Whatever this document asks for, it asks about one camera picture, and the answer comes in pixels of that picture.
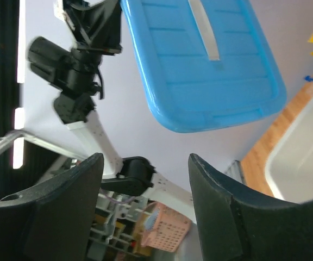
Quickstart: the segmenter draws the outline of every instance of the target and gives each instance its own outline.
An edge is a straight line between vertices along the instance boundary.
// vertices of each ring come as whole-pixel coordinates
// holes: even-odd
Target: orange plastic basket
[[[176,251],[190,229],[191,220],[159,202],[148,205],[146,210],[150,208],[153,208],[153,211],[145,221],[141,246],[167,252]]]

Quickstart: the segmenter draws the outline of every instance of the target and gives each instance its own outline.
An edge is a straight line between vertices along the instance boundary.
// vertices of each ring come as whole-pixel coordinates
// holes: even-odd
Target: blue tray
[[[286,90],[248,0],[121,0],[148,106],[200,132],[281,110]]]

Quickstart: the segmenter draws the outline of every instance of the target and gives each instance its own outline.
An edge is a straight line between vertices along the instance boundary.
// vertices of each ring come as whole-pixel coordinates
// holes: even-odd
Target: metal frame
[[[93,135],[87,136],[86,139],[89,140],[92,139],[92,141],[96,141],[96,143],[95,142],[91,143],[92,148],[89,148],[89,151],[91,151],[92,153],[94,152],[103,153],[104,156],[106,156],[107,151],[103,152],[100,147],[97,147],[97,144],[100,144],[102,136],[94,135],[94,133],[99,134],[100,132],[91,132],[91,133]],[[32,133],[29,133],[23,129],[13,130],[6,136],[0,138],[0,155],[13,145],[14,140],[21,137],[24,137],[24,139],[28,142],[46,148],[50,151],[56,152],[60,155],[64,155],[68,158],[74,158],[78,160],[85,160],[87,158],[87,156],[85,155],[75,153],[69,149],[60,147],[42,138],[36,137]],[[142,195],[143,197],[149,198],[150,200],[158,201],[170,208],[173,208],[174,210],[187,216],[189,219],[192,220],[192,222],[196,223],[193,200],[190,192],[168,181],[160,173],[155,173],[153,175],[152,183],[154,184],[154,187],[147,189],[147,191]]]

